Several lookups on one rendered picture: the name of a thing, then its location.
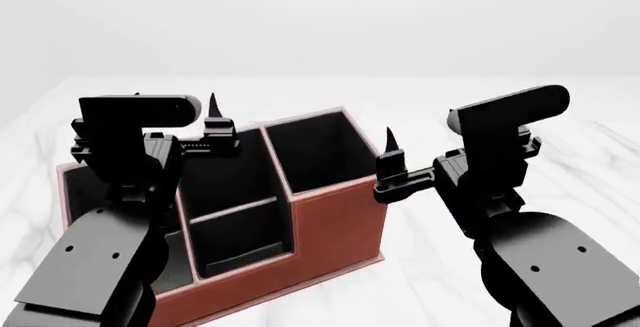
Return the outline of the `red-brown leather desk caddy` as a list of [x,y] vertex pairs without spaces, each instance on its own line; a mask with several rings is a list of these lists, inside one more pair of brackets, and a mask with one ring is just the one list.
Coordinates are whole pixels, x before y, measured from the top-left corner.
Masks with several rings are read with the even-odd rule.
[[376,151],[342,108],[243,128],[183,167],[149,327],[195,327],[381,260]]

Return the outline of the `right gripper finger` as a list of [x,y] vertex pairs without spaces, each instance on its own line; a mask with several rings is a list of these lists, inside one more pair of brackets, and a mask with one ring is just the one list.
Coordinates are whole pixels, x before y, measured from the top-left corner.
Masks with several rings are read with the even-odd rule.
[[376,157],[374,199],[382,204],[407,199],[411,195],[406,189],[407,176],[405,152],[398,146],[391,128],[387,127],[385,151]]
[[524,159],[533,158],[539,154],[542,140],[539,137],[533,137],[526,125],[518,128],[518,141],[522,146],[522,157]]

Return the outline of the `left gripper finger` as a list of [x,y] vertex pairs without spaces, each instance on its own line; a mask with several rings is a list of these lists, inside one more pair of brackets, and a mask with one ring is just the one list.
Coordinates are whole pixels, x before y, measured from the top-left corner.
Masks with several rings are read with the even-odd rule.
[[70,149],[72,157],[77,163],[82,163],[85,159],[84,150],[88,146],[88,132],[87,125],[84,119],[78,118],[71,122],[71,127],[75,132],[74,144]]
[[235,156],[240,152],[240,140],[232,119],[222,116],[216,96],[209,98],[208,116],[204,119],[204,132],[201,139],[213,155]]

